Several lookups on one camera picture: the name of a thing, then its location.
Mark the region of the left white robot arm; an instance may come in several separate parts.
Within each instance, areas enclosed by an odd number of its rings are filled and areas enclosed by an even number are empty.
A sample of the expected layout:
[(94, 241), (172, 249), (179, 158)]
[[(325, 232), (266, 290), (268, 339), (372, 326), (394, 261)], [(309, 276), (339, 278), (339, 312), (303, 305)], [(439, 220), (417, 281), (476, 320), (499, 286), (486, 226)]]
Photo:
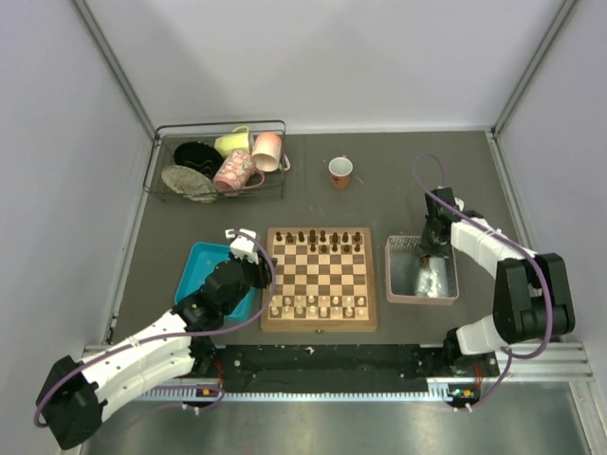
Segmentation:
[(93, 436), (117, 410), (170, 379), (205, 375), (214, 367), (213, 337), (251, 289), (274, 290), (274, 259), (230, 257), (202, 286), (159, 319), (116, 346), (51, 366), (36, 401), (33, 423), (48, 428), (63, 450)]

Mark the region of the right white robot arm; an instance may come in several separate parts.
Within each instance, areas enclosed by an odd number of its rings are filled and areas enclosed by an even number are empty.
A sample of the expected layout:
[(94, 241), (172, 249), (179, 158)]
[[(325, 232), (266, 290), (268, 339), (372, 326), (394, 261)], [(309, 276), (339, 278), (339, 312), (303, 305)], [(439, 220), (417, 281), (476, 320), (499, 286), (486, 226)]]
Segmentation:
[(532, 339), (544, 349), (551, 337), (576, 325), (563, 257), (520, 246), (474, 210), (462, 211), (452, 189), (425, 192), (427, 215), (421, 235), (424, 255), (447, 257), (457, 250), (494, 280), (492, 313), (448, 331), (442, 360), (453, 374), (472, 369), (478, 355)]

